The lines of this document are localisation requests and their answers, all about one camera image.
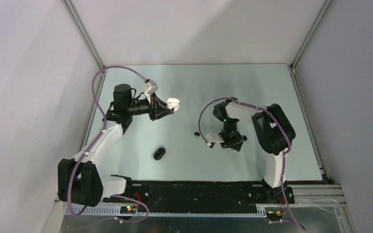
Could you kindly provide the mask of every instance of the metal frame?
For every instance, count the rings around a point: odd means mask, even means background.
[[[99,68],[103,68],[104,64],[88,34],[86,31],[79,14],[77,13],[73,3],[71,0],[62,0],[66,10],[68,11],[73,23],[76,26],[78,33],[81,35],[85,45],[88,48],[88,51],[91,53],[92,57],[94,58],[95,62],[97,63]],[[295,88],[295,92],[297,94],[298,101],[300,103],[300,107],[304,116],[305,124],[310,136],[310,140],[317,158],[317,162],[322,170],[323,177],[326,178],[325,174],[325,164],[322,159],[322,155],[318,148],[317,140],[314,135],[309,116],[307,113],[307,108],[305,106],[304,99],[302,97],[302,93],[300,91],[299,84],[297,82],[295,76],[295,67],[297,66],[300,58],[303,55],[303,52],[307,48],[308,44],[310,43],[314,33],[316,32],[318,26],[322,22],[323,17],[327,13],[329,7],[333,0],[325,0],[323,6],[320,9],[317,17],[315,18],[308,34],[305,37],[301,47],[299,48],[293,62],[291,65],[288,65],[288,70],[290,72],[292,82]],[[106,72],[102,74],[99,78],[99,82],[97,84],[96,95],[99,98],[99,95],[102,91],[103,82],[105,80]],[[86,144],[89,131],[91,129],[92,121],[95,116],[96,112],[96,105],[93,101],[91,104],[90,111],[88,113],[85,128],[81,139],[81,144],[79,150]],[[291,207],[294,208],[308,208],[308,207],[315,207],[315,208],[324,208],[324,207],[333,207],[334,215],[337,218],[337,222],[339,224],[339,229],[341,233],[355,233],[356,229],[353,225],[351,215],[348,211],[347,203],[342,192],[341,186],[339,184],[289,184],[290,187],[293,189],[295,203],[291,204]],[[121,205],[122,203],[104,203],[100,202],[99,206],[116,206]],[[278,204],[259,204],[260,208],[266,207],[279,207]]]

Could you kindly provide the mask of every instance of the wall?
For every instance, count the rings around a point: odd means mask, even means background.
[[[74,0],[106,65],[291,63],[324,0]]]
[[[40,232],[97,70],[59,0],[0,0],[0,232]]]
[[[296,76],[326,168],[373,232],[373,1],[335,1]]]

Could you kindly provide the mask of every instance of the black computer mouse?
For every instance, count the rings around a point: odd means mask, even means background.
[[[153,154],[153,158],[154,158],[155,160],[160,160],[160,159],[164,156],[165,152],[167,152],[167,151],[165,150],[165,148],[160,147],[160,148],[158,148],[158,149],[156,150],[155,154]]]

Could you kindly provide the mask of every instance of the gray wall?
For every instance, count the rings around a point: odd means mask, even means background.
[[[0,233],[40,232],[96,70],[60,0],[0,0]]]
[[[373,232],[373,1],[335,1],[296,76],[329,174]]]

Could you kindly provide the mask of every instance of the cable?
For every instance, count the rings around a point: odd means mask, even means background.
[[[138,220],[124,220],[124,219],[121,219],[119,217],[106,217],[106,218],[98,220],[98,221],[96,221],[94,223],[91,223],[91,224],[89,224],[87,226],[84,226],[84,227],[71,227],[71,229],[74,229],[74,230],[86,229],[86,228],[90,228],[92,226],[97,225],[98,223],[101,223],[101,222],[107,221],[107,220],[119,220],[121,223],[122,222],[136,223],[136,222],[143,221],[144,219],[146,219],[148,217],[148,215],[149,215],[149,209],[148,209],[147,205],[145,205],[143,202],[135,200],[135,199],[132,199],[132,198],[124,197],[124,196],[121,196],[121,195],[112,195],[111,197],[127,199],[127,200],[133,201],[135,203],[138,203],[138,205],[142,205],[143,207],[145,207],[145,209],[147,210],[147,214],[144,217],[142,217],[141,219],[138,219]]]
[[[134,69],[131,69],[129,67],[124,67],[124,66],[108,66],[108,67],[104,67],[100,70],[98,70],[98,72],[95,74],[94,78],[92,79],[92,97],[94,98],[94,102],[97,106],[97,108],[99,109],[99,111],[101,112],[102,114],[102,117],[103,117],[103,125],[102,125],[102,130],[99,132],[99,134],[95,137],[95,140],[92,141],[91,144],[89,144],[88,148],[85,150],[85,152],[81,155],[81,157],[78,159],[78,161],[76,162],[75,166],[73,167],[73,170],[72,170],[72,173],[71,173],[71,177],[69,179],[69,183],[68,183],[68,194],[67,194],[67,203],[68,203],[68,208],[69,208],[69,211],[71,213],[72,216],[76,217],[76,216],[79,216],[81,215],[85,209],[86,209],[86,206],[84,208],[82,208],[82,210],[79,212],[79,213],[75,213],[72,209],[72,202],[71,202],[71,192],[72,192],[72,183],[73,183],[73,179],[75,177],[75,174],[76,174],[76,171],[78,170],[78,166],[79,164],[82,162],[82,160],[85,158],[85,154],[88,153],[91,148],[95,145],[95,143],[97,143],[97,141],[99,140],[99,138],[102,136],[103,134],[103,130],[106,128],[106,115],[105,115],[105,112],[102,110],[101,108],[101,105],[99,104],[99,101],[97,100],[97,97],[96,97],[96,93],[95,93],[95,80],[96,78],[102,73],[104,72],[105,70],[107,69],[111,69],[111,68],[122,68],[122,69],[127,69],[129,71],[132,71],[133,73],[135,73],[136,75],[138,75],[140,78],[142,78],[143,81],[147,81],[147,78],[145,78],[142,74],[138,73],[137,71],[135,71]]]
[[[291,217],[293,219],[293,222],[295,224],[297,224],[297,226],[299,228],[301,228],[303,231],[306,232],[306,229],[303,225],[301,225],[300,223],[298,223],[297,219],[295,218],[294,214],[292,213],[291,211],[291,208],[289,207],[289,204],[288,204],[288,200],[287,200],[287,197],[285,195],[285,189],[284,189],[284,175],[285,175],[285,165],[286,165],[286,161],[287,161],[287,157],[286,155],[291,151],[291,142],[289,141],[289,138],[287,136],[287,134],[285,133],[284,129],[282,128],[281,124],[279,124],[278,120],[272,115],[271,112],[269,112],[267,109],[264,109],[262,107],[258,107],[258,106],[255,106],[255,105],[252,105],[252,104],[249,104],[249,103],[243,103],[243,102],[240,102],[238,100],[235,100],[233,98],[229,98],[229,97],[224,97],[224,98],[219,98],[219,99],[216,99],[216,100],[213,100],[211,101],[209,104],[207,104],[203,110],[201,111],[201,114],[200,114],[200,117],[198,119],[198,130],[201,134],[201,137],[203,138],[203,140],[205,141],[205,143],[208,143],[207,139],[205,139],[204,135],[202,134],[202,131],[201,131],[201,118],[202,118],[202,115],[203,115],[203,112],[205,111],[205,109],[207,109],[212,103],[214,102],[217,102],[217,101],[220,101],[220,100],[231,100],[235,103],[238,103],[242,106],[247,106],[247,107],[250,107],[250,108],[254,108],[254,109],[257,109],[257,110],[261,110],[263,112],[265,112],[269,117],[271,117],[271,119],[274,121],[274,123],[276,124],[276,126],[278,127],[279,131],[281,131],[282,135],[284,136],[285,138],[285,141],[287,142],[288,144],[288,150],[283,152],[283,155],[282,155],[282,171],[281,171],[281,191],[282,191],[282,196],[284,197],[284,201],[285,201],[285,204],[287,204],[287,207],[288,207],[288,211],[289,213],[291,214]]]

